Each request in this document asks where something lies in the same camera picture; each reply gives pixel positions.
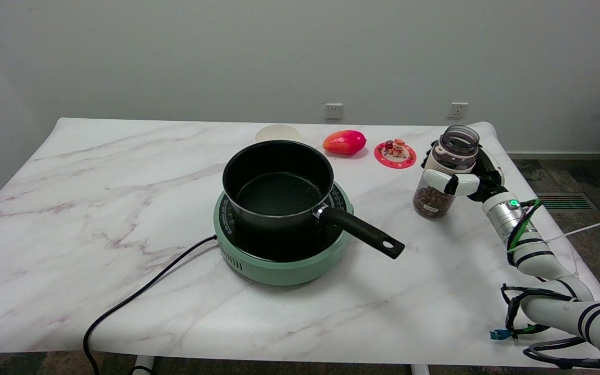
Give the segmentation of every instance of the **pink coaster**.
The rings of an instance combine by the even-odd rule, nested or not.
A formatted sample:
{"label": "pink coaster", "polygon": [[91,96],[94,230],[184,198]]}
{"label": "pink coaster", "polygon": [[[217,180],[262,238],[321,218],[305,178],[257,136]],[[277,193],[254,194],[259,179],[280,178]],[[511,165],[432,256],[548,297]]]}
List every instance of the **pink coaster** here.
{"label": "pink coaster", "polygon": [[385,142],[379,143],[374,148],[374,157],[384,166],[395,169],[409,168],[416,162],[416,153],[408,145],[404,145],[401,154],[393,155],[392,152],[386,149]]}

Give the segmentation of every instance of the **floor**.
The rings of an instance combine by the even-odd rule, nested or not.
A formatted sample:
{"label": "floor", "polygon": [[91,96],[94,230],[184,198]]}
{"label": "floor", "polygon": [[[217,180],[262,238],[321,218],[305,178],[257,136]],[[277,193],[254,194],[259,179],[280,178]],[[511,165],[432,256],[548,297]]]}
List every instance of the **floor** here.
{"label": "floor", "polygon": [[[519,160],[515,162],[536,192],[584,192],[600,210],[600,160]],[[600,212],[553,213],[564,232],[600,222]],[[600,227],[570,237],[576,250],[600,281]],[[125,375],[135,361],[133,356],[96,353],[102,375]],[[154,370],[167,374],[240,375],[406,375],[404,366],[282,363],[257,361],[185,360],[157,358]],[[432,375],[541,375],[557,369],[501,368],[480,366],[430,366]],[[584,373],[588,370],[571,370]],[[82,352],[0,354],[0,375],[82,375],[91,373]]]}

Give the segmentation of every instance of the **electric stove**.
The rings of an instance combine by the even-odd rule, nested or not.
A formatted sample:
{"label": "electric stove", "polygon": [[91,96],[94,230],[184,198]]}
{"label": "electric stove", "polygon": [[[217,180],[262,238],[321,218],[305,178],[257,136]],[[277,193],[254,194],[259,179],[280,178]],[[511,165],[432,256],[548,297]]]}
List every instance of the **electric stove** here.
{"label": "electric stove", "polygon": [[[352,204],[336,183],[325,202],[353,214]],[[224,193],[215,206],[214,226],[221,254],[231,268],[271,285],[296,285],[324,275],[340,261],[350,237],[341,228],[317,221],[308,234],[283,242],[267,239],[238,226]]]}

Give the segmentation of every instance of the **baseboard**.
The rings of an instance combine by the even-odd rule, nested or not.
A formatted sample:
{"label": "baseboard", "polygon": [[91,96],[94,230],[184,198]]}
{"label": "baseboard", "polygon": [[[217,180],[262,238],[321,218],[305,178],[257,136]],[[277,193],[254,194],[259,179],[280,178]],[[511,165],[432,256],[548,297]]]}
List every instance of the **baseboard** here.
{"label": "baseboard", "polygon": [[594,160],[600,159],[600,152],[509,152],[509,157],[514,160],[542,159],[542,160]]}

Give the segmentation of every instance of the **floor vent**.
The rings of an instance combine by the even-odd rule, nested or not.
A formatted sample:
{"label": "floor vent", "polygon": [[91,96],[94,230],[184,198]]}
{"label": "floor vent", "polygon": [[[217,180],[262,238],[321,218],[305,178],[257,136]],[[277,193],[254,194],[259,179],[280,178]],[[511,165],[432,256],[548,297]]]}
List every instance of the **floor vent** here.
{"label": "floor vent", "polygon": [[585,193],[536,193],[548,211],[598,211]]}

